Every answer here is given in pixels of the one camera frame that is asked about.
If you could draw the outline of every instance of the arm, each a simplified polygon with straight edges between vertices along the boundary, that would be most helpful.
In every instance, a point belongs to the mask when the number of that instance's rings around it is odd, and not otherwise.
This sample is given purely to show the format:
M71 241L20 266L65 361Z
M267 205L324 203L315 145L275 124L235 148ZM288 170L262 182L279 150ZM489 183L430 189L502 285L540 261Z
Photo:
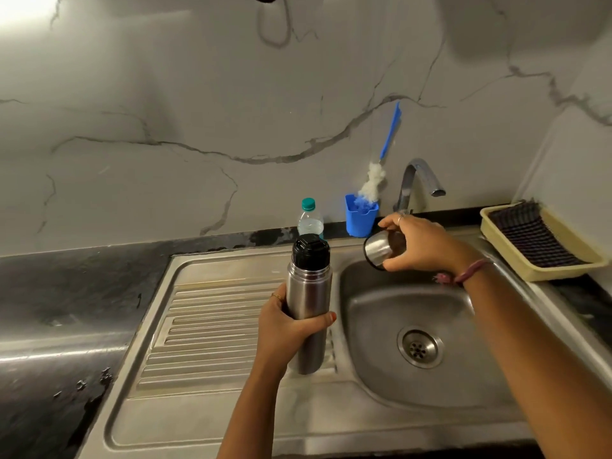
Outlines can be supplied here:
M448 270L460 275L482 257L437 224L397 213L380 223L406 236L406 253L387 270ZM612 395L487 265L464 282L475 319L549 459L612 456Z
M257 353L225 432L217 459L272 457L274 408L280 379L306 337L325 330L336 314L296 321L281 306L287 287L282 284L261 308Z

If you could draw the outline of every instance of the blue brush handle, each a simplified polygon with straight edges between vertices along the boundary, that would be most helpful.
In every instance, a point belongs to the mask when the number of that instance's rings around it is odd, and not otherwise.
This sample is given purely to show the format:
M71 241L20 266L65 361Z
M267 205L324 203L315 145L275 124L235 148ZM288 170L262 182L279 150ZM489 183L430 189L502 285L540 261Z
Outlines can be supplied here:
M395 105L395 112L393 113L393 119L391 120L391 128L389 129L389 135L387 135L387 140L385 141L384 146L382 147L381 157L379 161L382 161L385 154L387 154L387 150L389 149L389 146L391 145L391 139L393 138L393 132L395 132L395 127L397 127L397 124L400 122L401 116L402 116L402 110L400 109L400 102L398 101L397 104Z

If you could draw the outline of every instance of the metal cup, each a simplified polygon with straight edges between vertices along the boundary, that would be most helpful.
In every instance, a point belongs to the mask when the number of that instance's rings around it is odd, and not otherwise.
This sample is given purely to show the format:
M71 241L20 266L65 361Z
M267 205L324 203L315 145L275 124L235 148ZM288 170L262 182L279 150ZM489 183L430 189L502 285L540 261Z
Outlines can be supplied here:
M406 251L406 237L397 230L381 230L363 243L365 259L378 270L385 270L383 261L394 258Z

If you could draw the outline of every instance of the checkered cloth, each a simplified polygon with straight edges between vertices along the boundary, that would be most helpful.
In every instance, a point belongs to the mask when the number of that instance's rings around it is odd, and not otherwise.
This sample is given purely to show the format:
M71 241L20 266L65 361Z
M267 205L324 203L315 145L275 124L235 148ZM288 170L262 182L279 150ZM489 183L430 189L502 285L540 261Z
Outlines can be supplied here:
M540 216L540 205L526 201L493 211L489 219L529 262L537 267L563 267L587 264L567 251Z

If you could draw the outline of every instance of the hand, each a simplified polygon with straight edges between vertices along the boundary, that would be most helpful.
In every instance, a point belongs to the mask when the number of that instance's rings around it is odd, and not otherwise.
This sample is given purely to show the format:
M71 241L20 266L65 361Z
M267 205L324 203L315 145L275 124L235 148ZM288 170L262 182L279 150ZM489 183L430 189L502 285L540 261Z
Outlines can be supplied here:
M426 219L410 215L400 219L400 214L394 212L378 225L390 230L399 228L406 237L406 251L383 262L382 266L389 271L447 270L459 275L482 258L477 250L449 235L440 224Z
M259 335L253 368L280 380L304 340L332 325L336 321L336 313L328 312L297 321L281 309L287 295L287 285L282 283L274 294L281 299L272 295L259 314Z

